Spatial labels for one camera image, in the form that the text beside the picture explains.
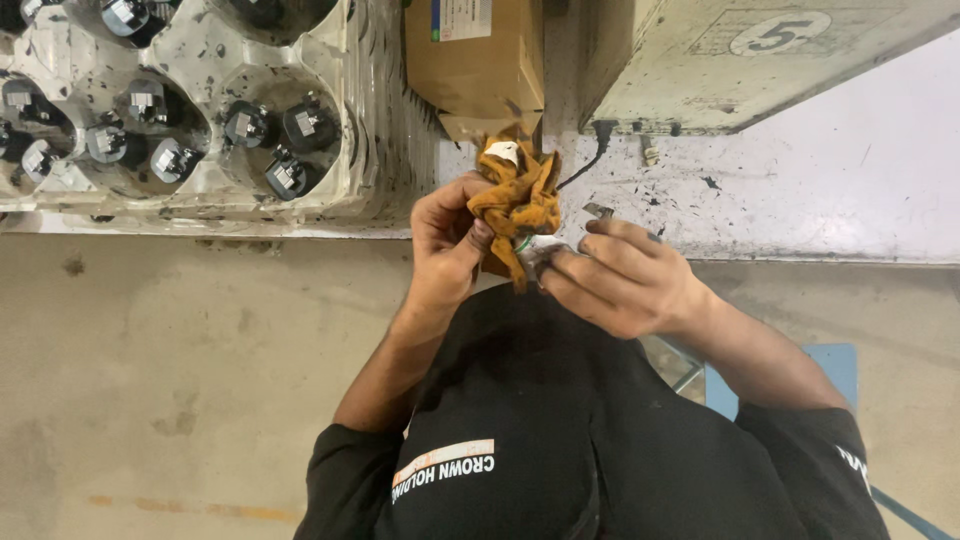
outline printed circle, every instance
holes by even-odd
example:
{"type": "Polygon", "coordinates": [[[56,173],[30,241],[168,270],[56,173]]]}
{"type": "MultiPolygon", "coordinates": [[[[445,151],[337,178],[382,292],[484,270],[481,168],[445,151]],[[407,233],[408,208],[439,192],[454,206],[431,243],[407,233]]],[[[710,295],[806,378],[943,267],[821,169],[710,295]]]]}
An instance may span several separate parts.
{"type": "Polygon", "coordinates": [[[833,19],[824,12],[796,12],[774,17],[735,37],[730,52],[741,57],[775,55],[799,47],[830,27],[833,19]]]}

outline man's left hand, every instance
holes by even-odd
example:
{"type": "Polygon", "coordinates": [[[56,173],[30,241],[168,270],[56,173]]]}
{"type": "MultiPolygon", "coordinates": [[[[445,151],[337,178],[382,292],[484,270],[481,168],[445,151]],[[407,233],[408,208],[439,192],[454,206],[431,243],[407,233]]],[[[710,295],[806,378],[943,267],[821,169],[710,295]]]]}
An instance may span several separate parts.
{"type": "Polygon", "coordinates": [[[473,218],[467,201],[492,186],[471,171],[414,205],[414,278],[407,305],[452,315],[473,292],[474,268],[490,251],[494,233],[473,218]]]}

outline hand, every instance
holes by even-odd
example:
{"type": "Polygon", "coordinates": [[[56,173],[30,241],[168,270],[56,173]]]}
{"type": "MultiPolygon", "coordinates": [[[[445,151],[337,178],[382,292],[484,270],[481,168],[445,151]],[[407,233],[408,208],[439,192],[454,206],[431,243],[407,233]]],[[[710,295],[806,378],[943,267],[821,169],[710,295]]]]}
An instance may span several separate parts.
{"type": "Polygon", "coordinates": [[[541,286],[562,305],[615,337],[683,334],[698,325],[713,292],[679,253],[620,220],[587,223],[578,250],[554,254],[541,286]]]}
{"type": "Polygon", "coordinates": [[[407,305],[452,315],[473,292],[474,268],[490,250],[494,234],[470,214],[467,201],[491,187],[471,171],[414,205],[414,278],[407,305]]]}

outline sleeve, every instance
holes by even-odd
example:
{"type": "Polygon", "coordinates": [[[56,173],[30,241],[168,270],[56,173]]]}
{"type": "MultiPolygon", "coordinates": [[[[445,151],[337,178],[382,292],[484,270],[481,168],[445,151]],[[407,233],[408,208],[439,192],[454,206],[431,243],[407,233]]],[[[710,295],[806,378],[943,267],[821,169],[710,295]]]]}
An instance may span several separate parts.
{"type": "Polygon", "coordinates": [[[403,435],[333,424],[317,437],[306,472],[307,507],[294,540],[370,538],[403,435]]]}
{"type": "Polygon", "coordinates": [[[866,451],[849,411],[743,405],[736,424],[767,449],[810,538],[890,538],[870,494],[866,451]]]}

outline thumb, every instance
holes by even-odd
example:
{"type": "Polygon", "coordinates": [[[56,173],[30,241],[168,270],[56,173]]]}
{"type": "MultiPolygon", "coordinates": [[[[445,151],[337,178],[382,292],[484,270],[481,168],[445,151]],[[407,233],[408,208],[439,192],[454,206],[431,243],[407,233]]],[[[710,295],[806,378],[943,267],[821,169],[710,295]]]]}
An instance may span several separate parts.
{"type": "Polygon", "coordinates": [[[493,244],[493,238],[496,234],[490,225],[487,225],[482,219],[474,219],[473,226],[464,236],[463,240],[457,244],[450,253],[462,262],[465,266],[472,268],[483,260],[483,257],[490,252],[490,246],[493,244]]]}

